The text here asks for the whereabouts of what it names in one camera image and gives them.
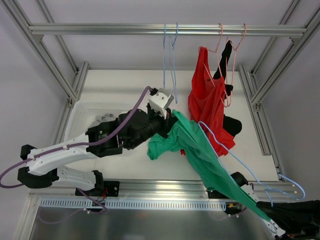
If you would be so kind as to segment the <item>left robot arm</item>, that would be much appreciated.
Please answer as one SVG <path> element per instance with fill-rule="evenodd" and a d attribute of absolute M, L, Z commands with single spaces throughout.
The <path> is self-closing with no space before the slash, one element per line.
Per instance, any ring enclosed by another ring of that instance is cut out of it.
<path fill-rule="evenodd" d="M 18 170 L 17 179 L 30 189 L 66 185 L 76 188 L 76 196 L 85 193 L 98 197 L 106 190 L 103 174 L 98 170 L 72 169 L 68 165 L 121 155 L 123 150 L 133 150 L 156 134 L 168 138 L 178 119 L 169 108 L 164 113 L 162 116 L 150 106 L 147 111 L 132 109 L 114 120 L 98 122 L 81 135 L 57 145 L 38 149 L 26 144 L 21 147 L 20 157 L 30 161 Z"/>

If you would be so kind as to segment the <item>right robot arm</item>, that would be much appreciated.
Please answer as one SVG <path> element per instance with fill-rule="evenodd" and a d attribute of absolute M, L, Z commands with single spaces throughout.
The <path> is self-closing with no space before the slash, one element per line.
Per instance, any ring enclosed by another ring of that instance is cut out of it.
<path fill-rule="evenodd" d="M 320 238 L 320 201 L 274 202 L 261 200 L 253 184 L 235 172 L 214 190 L 252 210 L 265 222 L 274 240 L 318 240 Z"/>

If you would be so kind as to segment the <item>green tank top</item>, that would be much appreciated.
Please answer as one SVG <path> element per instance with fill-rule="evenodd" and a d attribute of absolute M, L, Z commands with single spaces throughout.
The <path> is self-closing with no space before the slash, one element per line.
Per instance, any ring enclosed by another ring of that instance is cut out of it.
<path fill-rule="evenodd" d="M 203 134 L 199 125 L 188 120 L 181 112 L 172 110 L 172 115 L 177 118 L 164 138 L 155 134 L 148 142 L 147 155 L 151 160 L 156 160 L 165 152 L 179 152 L 184 150 L 186 158 L 192 168 L 199 175 L 203 185 L 208 191 L 219 193 L 235 200 L 266 221 L 270 221 L 256 202 L 231 178 L 228 172 L 221 166 L 211 144 Z"/>

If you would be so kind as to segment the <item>grey tank top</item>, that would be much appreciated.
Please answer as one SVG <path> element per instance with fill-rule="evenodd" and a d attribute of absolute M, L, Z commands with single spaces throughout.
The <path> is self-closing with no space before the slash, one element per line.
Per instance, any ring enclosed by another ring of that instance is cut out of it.
<path fill-rule="evenodd" d="M 111 113 L 106 113 L 105 115 L 97 115 L 88 128 L 93 128 L 101 123 L 114 121 L 115 119 L 116 117 Z"/>

